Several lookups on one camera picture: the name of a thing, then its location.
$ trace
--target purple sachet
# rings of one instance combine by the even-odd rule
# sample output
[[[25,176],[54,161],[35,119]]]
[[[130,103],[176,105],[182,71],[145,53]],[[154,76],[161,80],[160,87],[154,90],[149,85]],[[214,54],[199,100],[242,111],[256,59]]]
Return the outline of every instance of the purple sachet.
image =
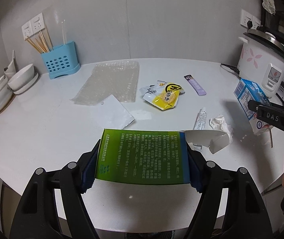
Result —
[[[194,90],[197,92],[199,96],[206,95],[206,91],[198,84],[197,81],[190,74],[184,76],[184,78],[192,85]]]

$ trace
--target chopsticks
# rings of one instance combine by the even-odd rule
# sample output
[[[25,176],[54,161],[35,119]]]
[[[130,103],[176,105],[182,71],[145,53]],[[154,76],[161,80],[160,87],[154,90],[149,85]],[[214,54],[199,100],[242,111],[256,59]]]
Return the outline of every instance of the chopsticks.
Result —
[[[65,32],[65,20],[61,22],[62,25],[62,36],[63,36],[63,44],[67,43],[66,41],[66,32]]]
[[[49,40],[49,46],[47,45],[46,39],[42,33],[42,31],[39,32],[39,35],[37,38],[35,38],[34,40],[36,41],[36,43],[33,42],[33,40],[30,37],[26,38],[26,41],[35,49],[37,50],[40,54],[42,53],[48,53],[50,52],[50,48],[52,48],[52,43],[51,43],[51,39],[49,36],[49,33],[47,31],[47,39]]]

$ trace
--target rice cooker lid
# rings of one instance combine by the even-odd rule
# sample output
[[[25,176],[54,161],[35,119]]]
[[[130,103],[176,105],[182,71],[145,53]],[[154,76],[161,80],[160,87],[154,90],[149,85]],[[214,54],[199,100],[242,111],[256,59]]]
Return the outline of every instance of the rice cooker lid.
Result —
[[[282,43],[276,40],[275,36],[273,36],[271,33],[265,33],[256,29],[249,29],[248,32],[243,34],[273,50],[276,54],[284,59],[284,46]]]

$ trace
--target rice cooker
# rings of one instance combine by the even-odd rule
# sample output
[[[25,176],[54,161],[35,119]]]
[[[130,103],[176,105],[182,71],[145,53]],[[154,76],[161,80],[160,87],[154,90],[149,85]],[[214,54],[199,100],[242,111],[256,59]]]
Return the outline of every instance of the rice cooker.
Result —
[[[284,46],[271,33],[249,29],[238,61],[239,76],[258,83],[267,97],[276,94],[284,78]]]

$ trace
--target pink flower pattern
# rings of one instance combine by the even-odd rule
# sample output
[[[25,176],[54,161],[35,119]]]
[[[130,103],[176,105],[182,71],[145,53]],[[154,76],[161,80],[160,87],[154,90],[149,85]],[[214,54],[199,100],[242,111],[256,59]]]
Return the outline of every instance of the pink flower pattern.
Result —
[[[254,53],[253,53],[253,50],[252,50],[252,49],[250,49],[250,54],[251,54],[251,57],[248,58],[246,61],[247,61],[247,62],[251,62],[251,61],[254,59],[254,66],[255,66],[255,68],[258,68],[258,64],[257,64],[257,62],[256,62],[255,59],[261,58],[262,55],[256,55],[256,56],[254,57]]]

